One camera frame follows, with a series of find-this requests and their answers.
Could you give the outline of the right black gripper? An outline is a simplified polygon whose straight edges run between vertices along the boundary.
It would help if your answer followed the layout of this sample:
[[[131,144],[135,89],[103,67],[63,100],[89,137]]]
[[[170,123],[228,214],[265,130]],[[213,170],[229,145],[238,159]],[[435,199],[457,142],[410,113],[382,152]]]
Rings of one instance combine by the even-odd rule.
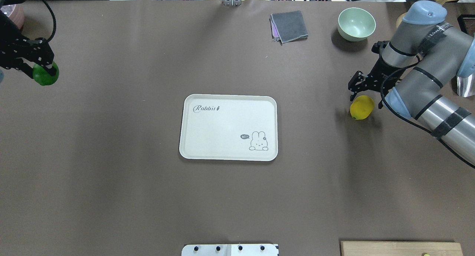
[[[354,101],[358,93],[367,90],[383,92],[384,95],[387,95],[389,90],[396,85],[398,79],[399,68],[389,65],[379,58],[369,74],[365,75],[363,72],[357,71],[349,81],[350,102]],[[383,101],[384,95],[381,96],[378,109],[386,107]]]

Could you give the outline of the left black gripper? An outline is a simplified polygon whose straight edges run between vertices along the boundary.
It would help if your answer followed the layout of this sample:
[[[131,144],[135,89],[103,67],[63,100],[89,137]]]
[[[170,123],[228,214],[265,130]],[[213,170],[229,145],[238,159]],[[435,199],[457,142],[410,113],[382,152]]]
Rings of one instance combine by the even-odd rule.
[[[57,74],[57,65],[53,63],[54,53],[46,39],[1,41],[1,67],[20,70],[34,79],[33,68],[23,60],[40,65],[49,75]]]

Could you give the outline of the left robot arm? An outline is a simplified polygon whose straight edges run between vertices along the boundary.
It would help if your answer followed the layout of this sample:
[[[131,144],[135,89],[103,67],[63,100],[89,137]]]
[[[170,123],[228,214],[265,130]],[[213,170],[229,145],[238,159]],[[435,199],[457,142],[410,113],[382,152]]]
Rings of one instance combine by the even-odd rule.
[[[48,86],[54,84],[59,77],[58,66],[54,62],[55,55],[49,45],[55,36],[57,22],[46,0],[40,1],[45,4],[52,16],[51,35],[47,39],[43,37],[29,39],[7,15],[1,12],[0,65],[3,69],[21,71],[39,85]]]

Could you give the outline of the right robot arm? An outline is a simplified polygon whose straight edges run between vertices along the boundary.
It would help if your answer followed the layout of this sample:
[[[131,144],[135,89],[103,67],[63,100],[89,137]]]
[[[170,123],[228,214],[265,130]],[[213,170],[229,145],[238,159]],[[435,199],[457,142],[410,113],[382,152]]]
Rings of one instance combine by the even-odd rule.
[[[458,159],[474,167],[474,115],[441,95],[453,78],[474,74],[474,38],[446,21],[436,2],[412,4],[390,40],[376,42],[379,57],[369,74],[348,83],[353,101],[371,90],[405,122],[429,133]]]

